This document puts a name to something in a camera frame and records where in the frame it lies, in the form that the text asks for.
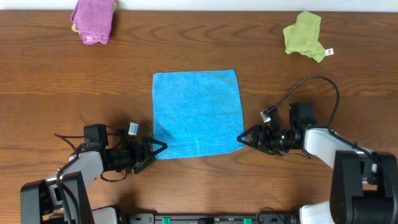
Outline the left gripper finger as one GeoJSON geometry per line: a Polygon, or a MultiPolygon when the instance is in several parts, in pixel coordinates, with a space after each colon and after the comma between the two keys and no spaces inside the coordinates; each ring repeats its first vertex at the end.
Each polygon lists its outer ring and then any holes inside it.
{"type": "Polygon", "coordinates": [[[133,171],[135,174],[138,174],[140,172],[142,172],[144,169],[148,168],[151,164],[153,164],[156,161],[156,158],[151,157],[150,159],[146,159],[144,161],[141,162],[137,162],[134,167],[133,167],[133,171]]]}
{"type": "Polygon", "coordinates": [[[156,156],[156,155],[158,155],[159,153],[161,153],[162,151],[164,151],[165,149],[168,148],[167,143],[162,142],[162,141],[158,141],[156,139],[153,139],[153,138],[147,137],[147,136],[144,136],[142,138],[142,143],[143,143],[143,147],[144,147],[145,156],[156,156]],[[156,149],[156,150],[152,150],[151,149],[151,145],[153,145],[153,144],[157,145],[157,146],[160,146],[160,148],[156,149]]]}

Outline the blue microfiber cloth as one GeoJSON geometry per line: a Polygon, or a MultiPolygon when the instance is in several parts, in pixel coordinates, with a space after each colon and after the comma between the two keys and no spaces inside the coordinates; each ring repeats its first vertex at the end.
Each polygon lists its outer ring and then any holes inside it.
{"type": "Polygon", "coordinates": [[[243,148],[243,108],[234,70],[153,75],[153,137],[158,160],[229,154],[243,148]]]}

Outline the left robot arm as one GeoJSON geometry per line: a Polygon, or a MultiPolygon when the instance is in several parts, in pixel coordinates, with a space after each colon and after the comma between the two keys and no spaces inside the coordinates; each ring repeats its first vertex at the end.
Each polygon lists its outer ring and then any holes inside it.
{"type": "Polygon", "coordinates": [[[92,209],[87,189],[108,171],[138,174],[156,160],[167,144],[144,136],[134,139],[138,125],[113,129],[105,124],[83,128],[84,143],[73,146],[68,162],[46,179],[21,187],[22,223],[122,223],[115,205],[92,209]]]}

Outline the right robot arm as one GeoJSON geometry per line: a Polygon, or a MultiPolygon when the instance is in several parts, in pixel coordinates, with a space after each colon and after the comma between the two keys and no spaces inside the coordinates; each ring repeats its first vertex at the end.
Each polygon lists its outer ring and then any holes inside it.
{"type": "Polygon", "coordinates": [[[322,160],[333,170],[328,201],[305,205],[285,223],[397,223],[397,160],[348,143],[334,130],[317,126],[311,102],[289,106],[290,129],[280,129],[277,112],[264,110],[264,125],[249,128],[238,142],[271,156],[293,149],[322,160]]]}

